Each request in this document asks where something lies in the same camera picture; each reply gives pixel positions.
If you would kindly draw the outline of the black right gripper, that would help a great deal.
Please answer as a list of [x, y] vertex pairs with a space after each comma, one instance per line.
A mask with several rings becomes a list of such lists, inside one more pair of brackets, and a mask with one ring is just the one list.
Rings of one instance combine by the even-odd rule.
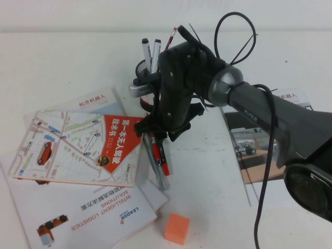
[[209, 97], [209, 89], [214, 77], [225, 68], [225, 61], [211, 50], [205, 52], [181, 43], [162, 52], [159, 64], [162, 84], [157, 118], [146, 116], [134, 125], [134, 132], [137, 137], [152, 133], [159, 140], [169, 137], [174, 142], [191, 128], [185, 121], [194, 94], [217, 105]]

